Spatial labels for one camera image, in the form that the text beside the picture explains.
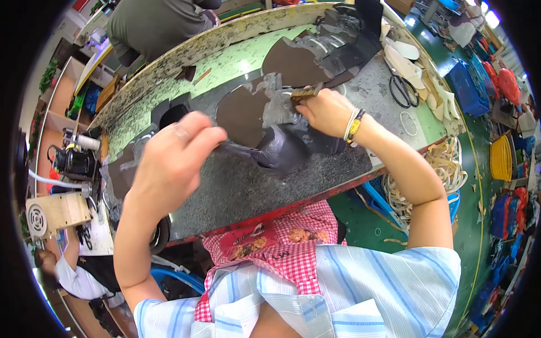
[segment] red checkered apron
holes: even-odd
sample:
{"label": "red checkered apron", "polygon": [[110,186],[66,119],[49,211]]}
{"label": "red checkered apron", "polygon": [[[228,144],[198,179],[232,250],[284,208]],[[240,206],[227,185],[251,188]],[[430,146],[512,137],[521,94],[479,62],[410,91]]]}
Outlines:
{"label": "red checkered apron", "polygon": [[205,279],[205,293],[195,308],[195,320],[212,322],[208,290],[216,270],[251,261],[297,286],[300,295],[320,294],[316,276],[315,246],[336,244],[338,224],[321,201],[266,224],[203,239],[215,266]]}

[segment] yellow basket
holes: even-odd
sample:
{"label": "yellow basket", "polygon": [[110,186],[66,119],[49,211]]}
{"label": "yellow basket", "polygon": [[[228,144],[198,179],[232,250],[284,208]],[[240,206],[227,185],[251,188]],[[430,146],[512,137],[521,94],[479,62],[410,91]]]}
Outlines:
{"label": "yellow basket", "polygon": [[490,146],[490,173],[495,180],[511,180],[511,146],[507,136],[502,136]]}

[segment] striped shirt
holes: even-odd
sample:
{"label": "striped shirt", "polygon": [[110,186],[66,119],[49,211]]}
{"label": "striped shirt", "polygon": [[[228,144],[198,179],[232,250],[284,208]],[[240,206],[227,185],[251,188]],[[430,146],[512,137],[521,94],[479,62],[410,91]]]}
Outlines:
{"label": "striped shirt", "polygon": [[250,262],[220,269],[209,290],[214,322],[194,321],[197,298],[141,301],[139,337],[249,337],[267,302],[302,337],[441,337],[453,313],[460,258],[423,247],[386,254],[340,245],[316,248],[320,295]]}

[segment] scissors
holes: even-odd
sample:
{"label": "scissors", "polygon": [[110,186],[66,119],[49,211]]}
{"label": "scissors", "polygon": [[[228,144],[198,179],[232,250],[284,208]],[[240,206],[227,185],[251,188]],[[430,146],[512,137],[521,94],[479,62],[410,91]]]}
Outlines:
{"label": "scissors", "polygon": [[[405,78],[398,75],[398,72],[396,68],[394,68],[389,60],[387,60],[386,57],[383,57],[385,59],[385,62],[387,63],[387,66],[391,70],[391,73],[393,74],[391,76],[391,79],[389,80],[389,91],[391,92],[391,95],[393,96],[393,99],[402,107],[402,108],[409,108],[409,107],[418,107],[419,106],[419,93],[415,90],[413,85],[406,80]],[[393,83],[394,86],[398,88],[402,100],[398,100],[396,93],[393,91]]]}

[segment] person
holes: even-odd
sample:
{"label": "person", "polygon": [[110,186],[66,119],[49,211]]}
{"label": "person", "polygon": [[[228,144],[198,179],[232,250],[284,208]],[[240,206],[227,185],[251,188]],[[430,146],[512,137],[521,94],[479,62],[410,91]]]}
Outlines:
{"label": "person", "polygon": [[451,52],[454,52],[458,45],[462,48],[466,47],[475,35],[476,29],[485,22],[481,9],[481,0],[475,0],[475,4],[475,6],[472,6],[464,1],[464,13],[461,16],[453,15],[449,19],[447,28],[439,27],[440,35],[452,41],[451,43],[443,42]]}
{"label": "person", "polygon": [[[34,263],[39,271],[40,284],[54,290],[62,287],[71,295],[85,300],[106,296],[111,307],[123,303],[124,298],[116,282],[111,256],[79,257],[79,238],[75,228],[67,228],[65,232],[68,244],[60,259],[57,260],[56,255],[49,250],[35,251]],[[101,283],[89,270],[95,272]]]}
{"label": "person", "polygon": [[[227,139],[209,117],[191,112],[146,144],[115,237],[116,277],[140,336],[444,333],[461,270],[440,179],[414,149],[369,114],[356,115],[359,110],[336,91],[322,89],[297,110],[327,135],[352,134],[385,164],[413,204],[407,249],[387,254],[337,244],[337,220],[321,201],[270,223],[204,239],[215,263],[205,293],[166,301],[149,274],[148,239],[158,220],[197,189],[201,166]],[[350,133],[352,115],[360,121]]]}
{"label": "person", "polygon": [[[195,5],[207,9],[196,13]],[[152,62],[173,47],[219,24],[220,0],[122,0],[105,31],[125,67],[143,55]]]}

